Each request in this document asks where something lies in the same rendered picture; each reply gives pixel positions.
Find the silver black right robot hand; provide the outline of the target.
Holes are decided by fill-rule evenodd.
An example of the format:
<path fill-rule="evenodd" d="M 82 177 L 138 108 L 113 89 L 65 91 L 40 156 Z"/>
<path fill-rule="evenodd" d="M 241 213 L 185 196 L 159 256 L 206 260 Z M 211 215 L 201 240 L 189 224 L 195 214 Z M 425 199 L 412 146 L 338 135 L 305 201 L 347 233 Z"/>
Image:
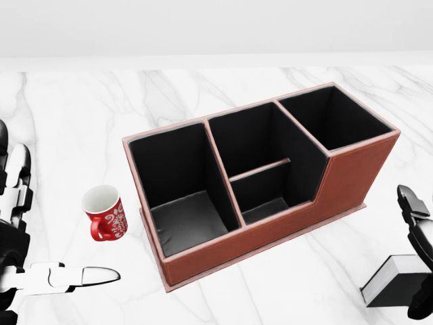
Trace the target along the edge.
<path fill-rule="evenodd" d="M 413 296 L 407 312 L 409 318 L 422 320 L 433 313 L 433 219 L 424 201 L 411 188 L 398 185 L 396 191 L 403 219 L 409 225 L 408 239 L 431 271 Z"/>

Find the red-brown desk caddy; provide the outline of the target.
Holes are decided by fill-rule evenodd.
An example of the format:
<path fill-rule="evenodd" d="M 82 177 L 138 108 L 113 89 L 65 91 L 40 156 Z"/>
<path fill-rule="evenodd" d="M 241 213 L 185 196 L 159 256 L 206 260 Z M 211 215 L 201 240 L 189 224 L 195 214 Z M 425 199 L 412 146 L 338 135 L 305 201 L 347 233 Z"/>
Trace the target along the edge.
<path fill-rule="evenodd" d="M 125 137 L 165 291 L 362 209 L 399 135 L 328 83 Z"/>

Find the black hardcover book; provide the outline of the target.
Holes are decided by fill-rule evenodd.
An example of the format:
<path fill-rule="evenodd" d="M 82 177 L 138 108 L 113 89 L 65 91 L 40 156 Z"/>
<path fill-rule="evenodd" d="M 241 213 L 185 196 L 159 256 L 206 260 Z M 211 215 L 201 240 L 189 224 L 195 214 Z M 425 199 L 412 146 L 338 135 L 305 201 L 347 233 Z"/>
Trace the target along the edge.
<path fill-rule="evenodd" d="M 361 289 L 366 306 L 409 306 L 430 273 L 418 255 L 389 256 Z"/>

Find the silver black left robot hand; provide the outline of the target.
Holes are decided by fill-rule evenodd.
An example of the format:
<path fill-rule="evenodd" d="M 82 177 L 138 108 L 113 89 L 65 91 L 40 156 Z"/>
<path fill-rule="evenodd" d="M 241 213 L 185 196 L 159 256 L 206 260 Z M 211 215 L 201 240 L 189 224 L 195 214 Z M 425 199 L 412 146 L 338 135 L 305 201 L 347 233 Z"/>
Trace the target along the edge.
<path fill-rule="evenodd" d="M 60 262 L 33 263 L 24 269 L 30 235 L 22 215 L 31 209 L 31 155 L 24 144 L 8 154 L 8 130 L 0 119 L 0 325 L 16 325 L 9 309 L 15 294 L 50 295 L 76 287 L 115 282 L 120 274 L 106 267 L 69 268 Z"/>

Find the red patterned white mug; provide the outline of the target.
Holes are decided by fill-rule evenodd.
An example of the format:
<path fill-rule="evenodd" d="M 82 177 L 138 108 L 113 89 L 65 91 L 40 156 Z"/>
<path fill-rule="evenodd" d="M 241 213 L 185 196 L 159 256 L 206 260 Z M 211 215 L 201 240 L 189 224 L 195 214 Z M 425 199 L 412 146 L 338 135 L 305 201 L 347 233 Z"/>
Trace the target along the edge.
<path fill-rule="evenodd" d="M 94 240 L 117 240 L 126 234 L 128 223 L 119 191 L 114 186 L 101 184 L 87 190 L 81 206 L 91 220 Z"/>

